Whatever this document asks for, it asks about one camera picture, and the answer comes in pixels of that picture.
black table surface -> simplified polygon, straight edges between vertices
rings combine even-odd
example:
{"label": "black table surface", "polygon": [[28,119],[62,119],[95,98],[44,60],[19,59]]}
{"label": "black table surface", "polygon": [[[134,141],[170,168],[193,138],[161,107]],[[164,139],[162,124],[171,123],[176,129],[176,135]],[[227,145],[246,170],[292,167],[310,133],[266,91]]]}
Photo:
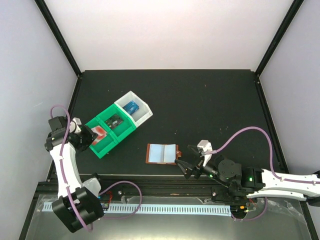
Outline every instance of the black table surface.
{"label": "black table surface", "polygon": [[[187,146],[200,140],[217,149],[242,128],[268,132],[250,70],[87,70],[72,116],[87,123],[129,91],[153,116],[102,159],[90,149],[79,154],[80,174],[181,176],[176,165],[146,164],[147,144],[177,144],[181,159],[193,163]],[[270,169],[267,140],[256,130],[239,135],[221,154],[245,167]]]}

green compartment tray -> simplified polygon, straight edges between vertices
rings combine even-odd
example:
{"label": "green compartment tray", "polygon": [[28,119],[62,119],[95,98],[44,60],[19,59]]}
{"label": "green compartment tray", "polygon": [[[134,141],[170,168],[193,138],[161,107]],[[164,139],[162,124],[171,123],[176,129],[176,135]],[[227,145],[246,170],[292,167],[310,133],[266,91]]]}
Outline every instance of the green compartment tray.
{"label": "green compartment tray", "polygon": [[99,141],[96,145],[90,145],[90,149],[95,153],[95,155],[98,156],[98,158],[101,159],[118,144],[116,135],[106,124],[104,124],[103,122],[100,123],[97,117],[93,118],[86,125],[91,129],[96,126],[100,126],[107,132],[107,136],[104,139]]}
{"label": "green compartment tray", "polygon": [[[110,129],[106,124],[106,120],[114,114],[117,114],[123,122],[114,129]],[[100,126],[107,132],[107,136],[96,145],[90,145],[90,149],[100,159],[137,128],[130,117],[128,117],[128,115],[115,104],[112,104],[106,110],[99,113],[86,125],[91,129],[96,126]]]}

white robotic arm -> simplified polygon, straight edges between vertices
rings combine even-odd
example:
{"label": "white robotic arm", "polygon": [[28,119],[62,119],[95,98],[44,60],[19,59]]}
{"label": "white robotic arm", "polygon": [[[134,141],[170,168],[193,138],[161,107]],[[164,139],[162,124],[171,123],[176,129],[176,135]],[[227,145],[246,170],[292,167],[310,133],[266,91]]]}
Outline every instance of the white robotic arm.
{"label": "white robotic arm", "polygon": [[175,163],[186,178],[194,174],[197,179],[205,174],[221,184],[221,188],[214,187],[214,201],[241,204],[257,197],[274,197],[307,201],[311,206],[320,207],[320,171],[310,175],[273,173],[267,169],[242,167],[222,155],[213,159],[212,154],[219,150],[213,150],[208,140],[201,140],[191,149],[200,157],[197,165],[182,160]]}
{"label": "white robotic arm", "polygon": [[61,154],[68,121],[57,116],[49,120],[49,125],[52,132],[44,146],[53,158],[58,178],[58,200],[52,203],[52,210],[74,233],[104,215],[98,199],[101,190],[98,179],[93,177],[82,182],[76,164],[76,153],[87,149],[97,134],[87,126],[81,127],[81,121],[74,118]]}

red wire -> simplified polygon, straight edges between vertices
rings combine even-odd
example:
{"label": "red wire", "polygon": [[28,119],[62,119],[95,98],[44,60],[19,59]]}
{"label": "red wire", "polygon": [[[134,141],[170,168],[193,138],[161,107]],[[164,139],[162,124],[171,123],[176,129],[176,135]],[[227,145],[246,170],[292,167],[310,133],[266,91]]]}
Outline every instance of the red wire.
{"label": "red wire", "polygon": [[251,203],[253,203],[253,205],[256,207],[257,206],[257,204],[251,199],[251,198],[249,198],[249,201],[251,202]]}
{"label": "red wire", "polygon": [[110,204],[111,200],[112,200],[112,197],[113,197],[112,192],[111,191],[107,191],[106,194],[109,194],[109,202],[108,202],[108,204]]}

white corner wall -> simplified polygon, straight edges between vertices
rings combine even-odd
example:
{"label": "white corner wall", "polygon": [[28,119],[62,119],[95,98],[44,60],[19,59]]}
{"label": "white corner wall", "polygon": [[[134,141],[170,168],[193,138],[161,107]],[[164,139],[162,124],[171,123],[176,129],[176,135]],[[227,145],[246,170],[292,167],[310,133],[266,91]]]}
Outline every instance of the white corner wall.
{"label": "white corner wall", "polygon": [[[304,1],[261,83],[292,174],[320,170],[320,1]],[[320,207],[309,207],[320,236]]]}
{"label": "white corner wall", "polygon": [[0,32],[0,239],[15,240],[51,163],[50,107],[69,105],[77,78],[34,1],[2,0]]}
{"label": "white corner wall", "polygon": [[292,2],[46,0],[82,71],[255,71]]}

